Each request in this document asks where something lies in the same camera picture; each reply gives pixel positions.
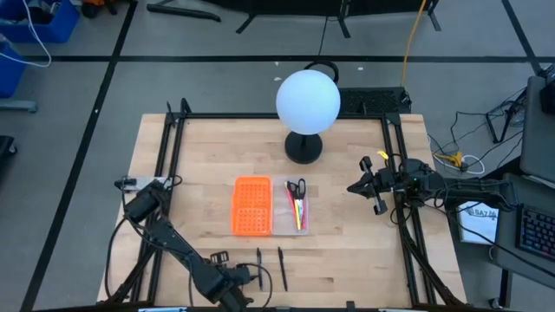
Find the clear plastic tray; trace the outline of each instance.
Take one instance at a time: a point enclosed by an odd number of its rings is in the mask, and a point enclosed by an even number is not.
[[[271,178],[272,184],[272,224],[271,233],[273,235],[298,236],[307,235],[309,233],[309,192],[310,181],[306,182],[306,193],[304,195],[304,216],[301,230],[297,229],[295,219],[295,209],[291,208],[291,202],[285,191],[285,182],[290,181],[297,183],[302,177],[295,176],[274,176]]]

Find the white sphere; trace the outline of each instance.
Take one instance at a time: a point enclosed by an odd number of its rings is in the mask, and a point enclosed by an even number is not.
[[[305,69],[290,75],[277,91],[279,119],[299,134],[316,134],[330,127],[340,104],[337,85],[317,70]]]

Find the gray floor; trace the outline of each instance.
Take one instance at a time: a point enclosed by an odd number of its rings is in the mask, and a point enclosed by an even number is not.
[[[146,3],[139,3],[122,55],[314,55],[318,51],[321,17],[260,16],[237,35],[235,29],[246,15],[187,3],[221,15],[223,22],[157,15],[146,11]],[[535,54],[555,56],[555,42],[549,40],[552,1],[511,0],[511,4]],[[127,4],[118,7],[118,16],[103,12],[95,20],[82,18],[71,40],[47,45],[50,52],[111,55]],[[436,15],[443,31],[435,32],[423,17],[412,55],[525,56],[500,1],[443,0]],[[415,14],[352,17],[347,19],[351,39],[344,39],[337,22],[330,21],[323,55],[403,55],[414,18]],[[16,47],[25,55],[41,54],[35,45]],[[112,183],[127,172],[142,114],[164,112],[166,101],[177,107],[184,96],[196,112],[274,112],[280,84],[276,78],[283,79],[304,65],[119,62],[35,308],[94,303],[119,206]],[[401,78],[399,62],[337,65],[341,87],[391,87]],[[0,181],[2,310],[19,309],[106,68],[103,62],[55,62],[47,69],[28,68],[15,98],[36,100],[39,112],[0,112],[0,133],[15,136],[20,151]],[[528,63],[409,63],[406,86],[413,112],[424,115],[428,132],[444,144],[451,140],[448,129],[455,111],[486,112],[524,87],[532,74]],[[483,121],[480,116],[462,116],[455,134],[460,136]],[[518,131],[511,128],[509,135]],[[486,169],[494,169],[516,141],[490,153]],[[491,146],[485,127],[460,142],[463,153],[477,156]],[[500,269],[490,264],[487,248],[455,244],[455,249],[468,301],[486,306],[486,300],[498,294]],[[555,304],[555,290],[524,278],[515,277],[513,289],[515,309],[548,310]]]

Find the white paper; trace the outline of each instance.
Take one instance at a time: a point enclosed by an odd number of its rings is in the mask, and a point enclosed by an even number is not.
[[[465,204],[460,205],[458,210],[475,204],[477,204],[477,202],[466,202]],[[473,208],[458,213],[458,219],[462,226],[469,230],[478,232],[493,242],[495,241],[495,232],[497,231],[498,216],[499,210],[491,208],[485,204],[479,204]],[[459,230],[460,240],[463,243],[490,244],[482,237],[479,237],[469,231],[465,231],[462,228],[459,228]]]

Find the black pen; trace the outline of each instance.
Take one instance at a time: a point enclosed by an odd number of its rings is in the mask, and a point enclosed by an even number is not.
[[[284,253],[281,248],[277,247],[277,253],[279,255],[279,266],[281,267],[281,277],[284,279],[284,288],[287,291],[287,277],[285,277],[285,267],[284,267]]]
[[[262,290],[262,270],[260,266],[262,265],[262,254],[260,253],[260,249],[257,247],[257,263],[258,263],[258,286],[260,290]]]

